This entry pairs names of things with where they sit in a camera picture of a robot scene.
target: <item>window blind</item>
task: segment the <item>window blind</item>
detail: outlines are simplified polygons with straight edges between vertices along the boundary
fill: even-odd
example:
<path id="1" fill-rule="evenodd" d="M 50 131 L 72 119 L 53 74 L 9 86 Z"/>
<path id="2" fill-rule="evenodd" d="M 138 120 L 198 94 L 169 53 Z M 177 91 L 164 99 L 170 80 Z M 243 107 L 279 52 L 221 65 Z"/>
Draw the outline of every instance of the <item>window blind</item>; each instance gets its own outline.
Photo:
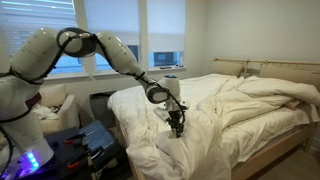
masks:
<path id="1" fill-rule="evenodd" d="M 41 27 L 77 27 L 72 0 L 15 0 L 0 2 L 0 31 L 9 55 Z"/>
<path id="2" fill-rule="evenodd" d="M 184 50 L 185 0 L 148 0 L 149 51 Z"/>
<path id="3" fill-rule="evenodd" d="M 127 45 L 140 44 L 139 0 L 85 0 L 90 32 L 112 31 Z"/>

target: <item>floor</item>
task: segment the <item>floor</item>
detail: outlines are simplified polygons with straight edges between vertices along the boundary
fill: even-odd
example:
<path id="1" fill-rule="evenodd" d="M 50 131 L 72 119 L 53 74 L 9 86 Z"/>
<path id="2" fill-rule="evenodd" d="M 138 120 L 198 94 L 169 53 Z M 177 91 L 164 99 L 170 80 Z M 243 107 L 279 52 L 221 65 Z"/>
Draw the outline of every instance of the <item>floor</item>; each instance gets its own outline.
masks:
<path id="1" fill-rule="evenodd" d="M 130 165 L 123 158 L 116 168 L 105 171 L 100 180 L 133 180 Z M 249 180 L 319 180 L 320 157 L 298 149 L 289 152 Z"/>
<path id="2" fill-rule="evenodd" d="M 257 173 L 250 180 L 319 180 L 320 158 L 316 158 L 303 150 L 291 152 L 280 158 L 273 165 Z"/>

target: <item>window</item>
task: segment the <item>window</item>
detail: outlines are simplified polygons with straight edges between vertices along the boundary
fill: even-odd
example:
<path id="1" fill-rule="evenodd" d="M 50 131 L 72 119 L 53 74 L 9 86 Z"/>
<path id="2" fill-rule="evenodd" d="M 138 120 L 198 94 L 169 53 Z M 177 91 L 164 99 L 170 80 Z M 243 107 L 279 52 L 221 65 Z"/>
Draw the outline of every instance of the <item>window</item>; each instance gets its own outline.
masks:
<path id="1" fill-rule="evenodd" d="M 77 27 L 72 0 L 15 0 L 0 3 L 0 31 L 9 56 L 41 27 Z M 63 56 L 51 74 L 82 72 L 77 58 Z"/>
<path id="2" fill-rule="evenodd" d="M 139 59 L 139 0 L 85 0 L 85 10 L 90 32 L 113 32 Z M 95 59 L 97 70 L 111 69 L 101 55 L 96 54 Z"/>
<path id="3" fill-rule="evenodd" d="M 185 0 L 147 1 L 149 67 L 182 64 L 185 6 Z"/>

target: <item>white duvet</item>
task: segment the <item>white duvet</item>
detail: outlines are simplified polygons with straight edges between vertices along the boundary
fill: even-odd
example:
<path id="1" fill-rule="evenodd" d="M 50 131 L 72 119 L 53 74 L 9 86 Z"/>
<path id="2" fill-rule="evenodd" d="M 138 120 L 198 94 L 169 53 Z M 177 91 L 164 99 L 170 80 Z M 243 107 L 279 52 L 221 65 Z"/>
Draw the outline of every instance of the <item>white duvet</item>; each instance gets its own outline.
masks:
<path id="1" fill-rule="evenodd" d="M 118 91 L 109 99 L 108 107 L 129 134 L 127 153 L 149 179 L 230 179 L 238 159 L 223 152 L 228 145 L 223 131 L 276 111 L 293 98 L 320 105 L 314 86 L 277 79 L 211 74 L 181 80 L 180 85 L 182 99 L 190 102 L 181 138 L 153 113 L 157 105 L 148 102 L 142 87 Z M 311 110 L 316 120 L 314 106 Z"/>

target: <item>desk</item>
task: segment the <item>desk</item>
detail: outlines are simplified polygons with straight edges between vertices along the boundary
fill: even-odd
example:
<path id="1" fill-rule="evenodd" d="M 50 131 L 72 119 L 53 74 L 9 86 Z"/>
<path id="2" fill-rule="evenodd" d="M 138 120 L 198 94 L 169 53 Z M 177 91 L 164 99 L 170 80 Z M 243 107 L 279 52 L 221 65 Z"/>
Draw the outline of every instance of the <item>desk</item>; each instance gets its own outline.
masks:
<path id="1" fill-rule="evenodd" d="M 79 166 L 73 169 L 67 168 L 69 162 L 85 152 L 80 139 L 74 140 L 71 144 L 64 143 L 66 139 L 77 134 L 79 134 L 77 128 L 70 128 L 46 136 L 45 138 L 50 147 L 54 150 L 54 156 L 35 174 L 22 178 L 22 180 L 95 179 L 94 174 L 90 170 L 90 165 L 92 164 L 91 157 L 82 158 L 78 161 Z"/>

